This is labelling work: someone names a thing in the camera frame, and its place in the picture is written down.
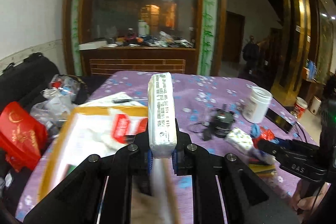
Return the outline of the person right hand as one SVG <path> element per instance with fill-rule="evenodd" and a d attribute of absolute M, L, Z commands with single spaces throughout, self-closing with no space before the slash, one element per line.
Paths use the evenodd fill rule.
<path fill-rule="evenodd" d="M 298 211 L 299 209 L 302 210 L 302 213 L 299 215 L 302 219 L 308 218 L 321 203 L 328 188 L 329 184 L 326 182 L 316 196 L 301 198 L 302 180 L 299 180 L 289 204 L 295 211 Z"/>

